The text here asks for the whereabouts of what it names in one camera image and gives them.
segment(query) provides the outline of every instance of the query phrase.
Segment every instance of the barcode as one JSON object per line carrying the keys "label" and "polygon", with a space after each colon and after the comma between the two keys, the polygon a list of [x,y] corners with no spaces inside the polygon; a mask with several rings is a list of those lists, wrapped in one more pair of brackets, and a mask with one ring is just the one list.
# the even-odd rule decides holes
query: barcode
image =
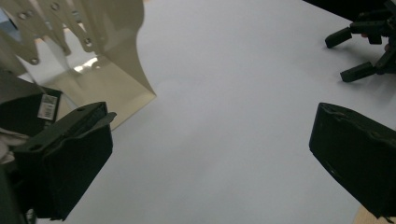
{"label": "barcode", "polygon": [[53,119],[55,114],[56,102],[58,98],[50,95],[43,95],[41,98],[41,105],[38,109],[38,117],[41,119]]}

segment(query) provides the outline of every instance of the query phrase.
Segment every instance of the white table surface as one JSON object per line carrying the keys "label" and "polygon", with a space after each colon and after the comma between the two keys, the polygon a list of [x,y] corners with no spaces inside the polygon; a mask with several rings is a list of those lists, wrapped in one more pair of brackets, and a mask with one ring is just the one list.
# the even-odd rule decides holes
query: white table surface
{"label": "white table surface", "polygon": [[114,131],[65,223],[352,223],[360,204],[308,142],[319,102],[396,127],[395,76],[339,76],[382,47],[354,36],[326,49],[349,21],[299,0],[145,7],[139,55],[158,98]]}

